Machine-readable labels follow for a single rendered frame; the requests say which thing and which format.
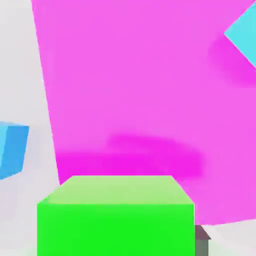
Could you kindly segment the large magenta box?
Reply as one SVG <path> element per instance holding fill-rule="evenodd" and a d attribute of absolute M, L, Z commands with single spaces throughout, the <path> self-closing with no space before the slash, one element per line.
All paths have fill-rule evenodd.
<path fill-rule="evenodd" d="M 256 219 L 253 0 L 31 0 L 59 181 L 171 175 L 199 224 Z"/>

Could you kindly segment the small blue cube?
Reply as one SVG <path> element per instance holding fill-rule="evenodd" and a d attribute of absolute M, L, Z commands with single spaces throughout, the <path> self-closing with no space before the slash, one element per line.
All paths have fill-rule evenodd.
<path fill-rule="evenodd" d="M 0 180 L 23 169 L 29 126 L 0 121 Z"/>

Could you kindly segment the small cyan cube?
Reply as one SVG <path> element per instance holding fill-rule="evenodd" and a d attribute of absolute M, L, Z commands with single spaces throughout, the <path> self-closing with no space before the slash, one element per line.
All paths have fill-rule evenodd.
<path fill-rule="evenodd" d="M 256 68 L 256 0 L 229 26 L 224 35 Z"/>

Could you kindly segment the small green cube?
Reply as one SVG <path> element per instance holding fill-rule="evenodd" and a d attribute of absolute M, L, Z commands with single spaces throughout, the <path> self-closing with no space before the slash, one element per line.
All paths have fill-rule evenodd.
<path fill-rule="evenodd" d="M 195 207 L 168 175 L 73 176 L 37 204 L 37 256 L 195 256 Z"/>

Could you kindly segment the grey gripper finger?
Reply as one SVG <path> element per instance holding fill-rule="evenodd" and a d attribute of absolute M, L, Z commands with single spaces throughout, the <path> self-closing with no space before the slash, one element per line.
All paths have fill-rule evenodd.
<path fill-rule="evenodd" d="M 213 225 L 195 226 L 195 256 L 232 256 Z"/>

